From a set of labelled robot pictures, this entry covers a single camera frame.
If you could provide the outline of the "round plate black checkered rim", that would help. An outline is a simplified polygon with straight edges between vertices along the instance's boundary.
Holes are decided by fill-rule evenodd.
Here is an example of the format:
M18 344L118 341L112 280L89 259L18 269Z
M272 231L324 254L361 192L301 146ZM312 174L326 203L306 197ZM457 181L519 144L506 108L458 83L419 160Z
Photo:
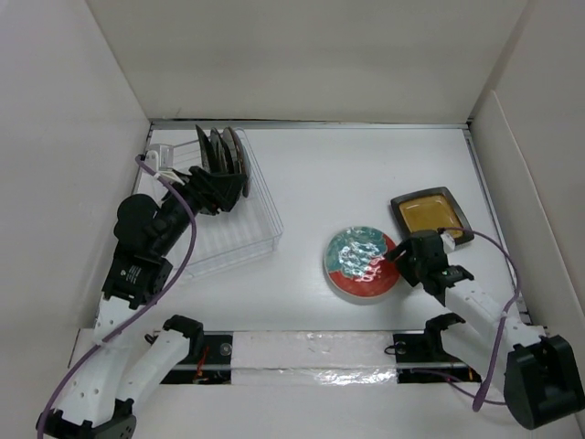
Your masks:
M209 139L214 148L214 154L217 159L220 171L222 173L227 173L228 172L227 161L224 155L223 145L220 140L220 134L216 128L212 128L210 130Z

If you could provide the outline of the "red teal round plate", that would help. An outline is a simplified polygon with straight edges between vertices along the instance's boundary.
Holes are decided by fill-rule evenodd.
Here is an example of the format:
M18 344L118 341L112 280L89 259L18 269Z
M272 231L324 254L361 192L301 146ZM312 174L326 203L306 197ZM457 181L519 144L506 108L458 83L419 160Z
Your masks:
M382 230L351 226L332 235L324 247L324 278L333 292L355 305L383 301L400 274L386 255L396 243Z

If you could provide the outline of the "cream round plate tree design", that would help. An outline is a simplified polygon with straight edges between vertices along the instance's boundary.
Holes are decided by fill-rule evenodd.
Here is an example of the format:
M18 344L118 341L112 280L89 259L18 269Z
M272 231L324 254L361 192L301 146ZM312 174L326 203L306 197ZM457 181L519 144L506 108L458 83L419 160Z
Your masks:
M233 171L236 174L242 174L244 171L243 155L240 151L239 144L236 141L235 132L231 127L226 127L222 132L222 138L228 146Z

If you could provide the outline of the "black square floral plate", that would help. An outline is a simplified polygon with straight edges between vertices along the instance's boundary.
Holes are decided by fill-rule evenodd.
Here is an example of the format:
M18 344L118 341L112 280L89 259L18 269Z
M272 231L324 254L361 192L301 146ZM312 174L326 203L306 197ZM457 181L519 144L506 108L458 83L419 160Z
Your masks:
M200 154L201 154L201 161L203 168L208 173L217 173L220 171L220 166L218 162L218 158L215 153L215 148L213 144L211 144L209 138L207 137L204 130L197 125L197 140L200 147Z

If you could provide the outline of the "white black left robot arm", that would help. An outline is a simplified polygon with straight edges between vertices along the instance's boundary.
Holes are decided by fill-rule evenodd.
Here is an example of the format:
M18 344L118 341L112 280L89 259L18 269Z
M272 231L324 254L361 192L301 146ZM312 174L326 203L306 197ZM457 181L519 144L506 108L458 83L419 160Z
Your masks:
M210 173L193 166L165 181L161 203L133 194L118 208L118 241L102 287L92 347L70 367L37 421L37 435L54 438L130 438L137 413L165 375L180 361L198 360L204 349L202 323L174 315L149 350L127 365L138 339L137 320L156 305L184 271L167 260L185 230L195 231L199 213L230 211L248 178Z

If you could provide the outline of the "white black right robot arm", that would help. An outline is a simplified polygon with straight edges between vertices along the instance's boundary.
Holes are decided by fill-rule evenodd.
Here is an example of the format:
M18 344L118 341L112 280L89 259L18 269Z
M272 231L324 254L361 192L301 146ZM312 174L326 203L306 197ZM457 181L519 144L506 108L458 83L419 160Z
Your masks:
M453 356L481 376L474 412L483 408L491 388L502 393L508 411L527 430L582 411L584 390L570 343L512 316L520 291L498 304L468 270L449 263L454 247L447 229L422 230L385 255L409 285L422 286L447 311L427 322L425 354Z

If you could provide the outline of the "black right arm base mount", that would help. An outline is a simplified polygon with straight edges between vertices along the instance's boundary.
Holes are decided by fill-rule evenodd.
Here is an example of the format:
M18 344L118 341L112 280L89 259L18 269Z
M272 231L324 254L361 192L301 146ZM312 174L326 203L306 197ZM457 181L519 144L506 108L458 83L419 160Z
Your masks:
M384 352L396 361L399 384L481 382L474 369L435 348L422 332L394 333Z

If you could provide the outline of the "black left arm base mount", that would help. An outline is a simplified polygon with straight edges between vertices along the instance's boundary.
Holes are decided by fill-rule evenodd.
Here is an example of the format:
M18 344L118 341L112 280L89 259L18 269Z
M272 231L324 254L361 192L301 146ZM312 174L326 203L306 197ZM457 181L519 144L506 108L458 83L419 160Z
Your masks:
M208 332L197 357L174 366L162 379L166 385L222 385L231 383L232 332Z

